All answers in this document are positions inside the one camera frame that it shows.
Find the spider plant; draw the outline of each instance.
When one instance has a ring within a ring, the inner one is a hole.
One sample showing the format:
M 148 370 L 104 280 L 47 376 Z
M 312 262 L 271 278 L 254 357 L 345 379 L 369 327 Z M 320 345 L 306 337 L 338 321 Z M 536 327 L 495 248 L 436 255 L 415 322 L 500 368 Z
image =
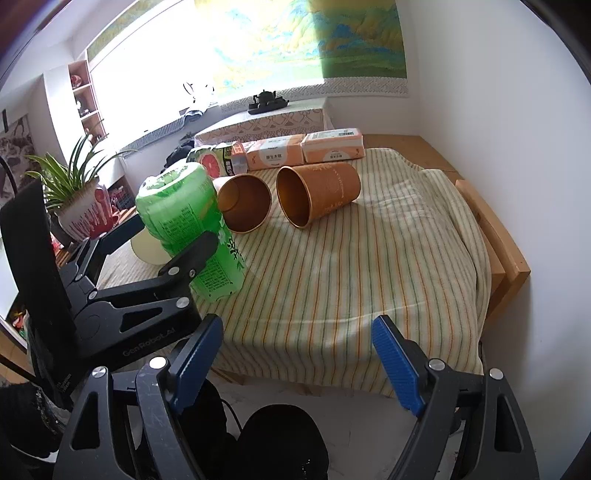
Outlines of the spider plant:
M 82 149 L 89 136 L 90 134 L 87 134 L 85 137 L 80 137 L 72 150 L 67 167 L 59 163 L 49 153 L 46 153 L 45 157 L 27 155 L 27 158 L 36 161 L 41 166 L 41 172 L 29 170 L 26 171 L 25 174 L 36 179 L 41 179 L 44 186 L 45 206 L 48 211 L 57 210 L 64 205 L 68 206 L 72 199 L 77 197 L 76 193 L 84 190 L 86 185 L 97 178 L 101 169 L 107 165 L 108 162 L 115 157 L 119 157 L 123 153 L 132 151 L 125 150 L 116 153 L 109 158 L 103 157 L 93 169 L 89 169 L 89 162 L 103 151 L 95 150 L 100 143 L 100 141 L 98 141 L 92 146 L 90 151 L 86 154 L 86 158 L 80 164 L 79 160 L 81 159 Z

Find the paper cup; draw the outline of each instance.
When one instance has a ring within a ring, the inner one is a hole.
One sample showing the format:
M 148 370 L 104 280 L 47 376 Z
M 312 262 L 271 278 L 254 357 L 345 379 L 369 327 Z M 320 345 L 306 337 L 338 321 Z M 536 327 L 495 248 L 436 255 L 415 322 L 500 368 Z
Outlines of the paper cup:
M 213 179 L 217 206 L 234 233 L 252 232 L 271 211 L 271 191 L 259 177 L 249 173 Z
M 360 192 L 359 174 L 348 163 L 281 167 L 277 174 L 279 204 L 298 228 L 352 202 Z

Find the grapefruit image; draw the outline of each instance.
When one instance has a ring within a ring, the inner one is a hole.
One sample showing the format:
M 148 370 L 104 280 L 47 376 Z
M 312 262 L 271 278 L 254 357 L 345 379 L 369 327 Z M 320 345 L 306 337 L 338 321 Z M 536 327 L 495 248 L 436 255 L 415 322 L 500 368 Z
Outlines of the grapefruit image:
M 199 159 L 199 163 L 205 167 L 207 174 L 216 179 L 220 176 L 220 166 L 217 163 L 217 158 L 212 153 L 206 153 Z

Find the tissue box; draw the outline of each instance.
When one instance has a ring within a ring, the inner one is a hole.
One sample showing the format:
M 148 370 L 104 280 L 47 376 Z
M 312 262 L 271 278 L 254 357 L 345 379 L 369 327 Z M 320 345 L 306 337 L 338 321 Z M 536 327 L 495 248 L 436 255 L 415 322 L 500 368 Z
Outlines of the tissue box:
M 354 160 L 365 155 L 363 135 L 356 128 L 341 128 L 306 135 L 301 143 L 306 163 Z
M 304 156 L 300 147 L 303 139 L 304 135 L 300 134 L 257 140 L 246 152 L 248 169 L 303 165 Z

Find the striped towel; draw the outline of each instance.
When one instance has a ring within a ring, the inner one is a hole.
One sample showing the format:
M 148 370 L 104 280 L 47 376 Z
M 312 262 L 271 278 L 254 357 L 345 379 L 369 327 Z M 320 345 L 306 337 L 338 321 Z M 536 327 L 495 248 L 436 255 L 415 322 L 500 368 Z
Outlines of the striped towel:
M 468 205 L 443 172 L 394 150 L 368 149 L 350 163 L 361 178 L 359 198 L 305 230 L 281 211 L 278 170 L 255 172 L 273 205 L 259 229 L 235 237 L 247 264 L 243 287 L 215 303 L 196 297 L 202 316 L 224 321 L 214 367 L 393 395 L 371 344 L 372 319 L 388 314 L 427 356 L 482 373 L 478 340 L 491 271 Z M 158 270 L 129 246 L 111 257 L 101 287 Z

